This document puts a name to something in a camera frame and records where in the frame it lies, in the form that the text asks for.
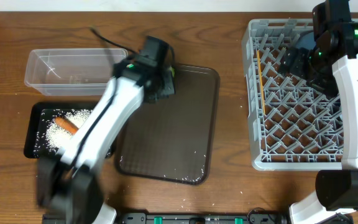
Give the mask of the orange carrot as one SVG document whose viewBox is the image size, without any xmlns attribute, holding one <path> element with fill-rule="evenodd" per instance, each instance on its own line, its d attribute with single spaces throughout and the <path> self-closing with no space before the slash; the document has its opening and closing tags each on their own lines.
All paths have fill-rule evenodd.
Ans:
<svg viewBox="0 0 358 224">
<path fill-rule="evenodd" d="M 65 118 L 56 117 L 54 121 L 55 124 L 57 124 L 59 127 L 63 128 L 65 131 L 69 132 L 72 135 L 76 134 L 76 132 L 78 131 L 78 128 Z"/>
</svg>

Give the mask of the dark blue plate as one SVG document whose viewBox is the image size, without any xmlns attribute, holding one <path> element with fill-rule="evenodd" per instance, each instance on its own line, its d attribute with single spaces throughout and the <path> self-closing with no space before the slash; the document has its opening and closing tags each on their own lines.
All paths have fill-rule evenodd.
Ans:
<svg viewBox="0 0 358 224">
<path fill-rule="evenodd" d="M 307 50 L 313 50 L 316 46 L 316 42 L 314 40 L 314 33 L 313 31 L 303 32 L 300 35 L 297 43 L 295 44 L 295 48 L 305 48 Z"/>
</svg>

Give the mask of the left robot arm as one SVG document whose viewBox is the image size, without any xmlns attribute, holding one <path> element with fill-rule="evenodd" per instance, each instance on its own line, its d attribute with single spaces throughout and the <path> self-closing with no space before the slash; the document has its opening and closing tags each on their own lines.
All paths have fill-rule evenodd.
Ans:
<svg viewBox="0 0 358 224">
<path fill-rule="evenodd" d="M 55 155 L 37 161 L 36 198 L 57 223 L 114 223 L 98 181 L 104 159 L 126 121 L 147 99 L 174 94 L 175 69 L 125 59 L 114 65 L 100 101 Z"/>
</svg>

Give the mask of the pile of white rice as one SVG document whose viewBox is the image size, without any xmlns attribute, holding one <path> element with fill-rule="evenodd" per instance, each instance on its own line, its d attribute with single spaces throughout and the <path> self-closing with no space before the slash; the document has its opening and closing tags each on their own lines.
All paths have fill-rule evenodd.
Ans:
<svg viewBox="0 0 358 224">
<path fill-rule="evenodd" d="M 38 158 L 43 153 L 55 154 L 73 135 L 55 124 L 56 117 L 69 120 L 80 128 L 93 110 L 89 109 L 42 109 L 33 143 L 32 155 Z"/>
</svg>

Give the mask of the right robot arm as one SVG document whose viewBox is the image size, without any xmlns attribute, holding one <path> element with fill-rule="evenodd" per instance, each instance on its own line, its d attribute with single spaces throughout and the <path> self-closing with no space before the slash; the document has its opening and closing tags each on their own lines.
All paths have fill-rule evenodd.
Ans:
<svg viewBox="0 0 358 224">
<path fill-rule="evenodd" d="M 279 73 L 291 73 L 309 87 L 341 102 L 344 129 L 342 167 L 321 170 L 315 190 L 289 208 L 289 223 L 350 223 L 358 211 L 358 22 L 348 0 L 326 0 L 313 8 L 314 47 L 291 47 Z"/>
</svg>

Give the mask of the green snack wrapper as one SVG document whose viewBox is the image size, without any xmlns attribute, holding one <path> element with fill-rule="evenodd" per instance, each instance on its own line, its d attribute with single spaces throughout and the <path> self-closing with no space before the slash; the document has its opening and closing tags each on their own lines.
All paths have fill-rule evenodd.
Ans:
<svg viewBox="0 0 358 224">
<path fill-rule="evenodd" d="M 170 71 L 172 74 L 172 78 L 175 78 L 175 69 L 172 66 L 170 67 Z"/>
</svg>

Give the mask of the wooden chopstick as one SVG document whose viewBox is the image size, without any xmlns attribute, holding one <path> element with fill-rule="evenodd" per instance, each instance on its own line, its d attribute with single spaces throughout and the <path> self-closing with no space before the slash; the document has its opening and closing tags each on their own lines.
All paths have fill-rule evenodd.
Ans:
<svg viewBox="0 0 358 224">
<path fill-rule="evenodd" d="M 260 83 L 260 95 L 261 95 L 261 108 L 263 115 L 265 115 L 265 98 L 264 98 L 264 85 L 262 81 L 262 70 L 261 70 L 261 61 L 260 61 L 260 51 L 257 50 L 257 67 L 258 67 L 258 76 L 259 76 L 259 83 Z"/>
</svg>

